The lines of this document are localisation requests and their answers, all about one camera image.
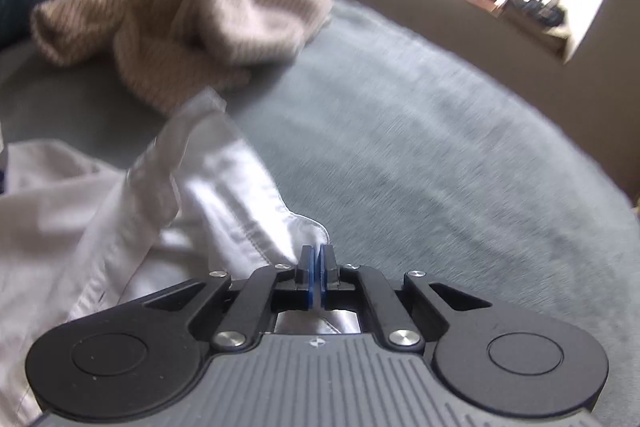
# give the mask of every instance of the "beige knit sweater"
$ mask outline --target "beige knit sweater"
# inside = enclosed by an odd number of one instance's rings
[[[243,66],[295,57],[332,2],[49,0],[33,9],[31,32],[59,66],[113,47],[124,84],[169,114],[205,86],[243,86],[250,77]]]

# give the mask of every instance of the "white shirt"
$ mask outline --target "white shirt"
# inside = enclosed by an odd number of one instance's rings
[[[50,328],[209,271],[245,279],[294,264],[303,245],[329,241],[285,206],[212,90],[178,111],[128,172],[55,140],[9,144],[0,160],[2,427],[40,413],[24,359]],[[352,314],[309,318],[323,333],[357,331]]]

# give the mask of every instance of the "metal screw head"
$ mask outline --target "metal screw head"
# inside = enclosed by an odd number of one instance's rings
[[[246,342],[246,336],[239,331],[220,331],[213,341],[222,347],[238,347]]]
[[[415,346],[420,342],[420,333],[413,330],[396,330],[389,333],[389,342],[396,346]]]

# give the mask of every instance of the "bedroom wall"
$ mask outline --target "bedroom wall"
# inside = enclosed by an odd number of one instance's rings
[[[640,192],[640,4],[603,0],[567,64],[465,0],[358,0],[451,50],[555,121],[629,196]]]

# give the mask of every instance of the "gray blanket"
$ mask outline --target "gray blanket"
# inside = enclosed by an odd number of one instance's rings
[[[262,68],[228,111],[339,260],[423,269],[591,332],[610,358],[595,413],[640,421],[640,227],[559,130],[490,78],[337,2],[294,64]],[[162,125],[108,58],[57,70],[0,54],[5,139],[57,137],[127,166]]]

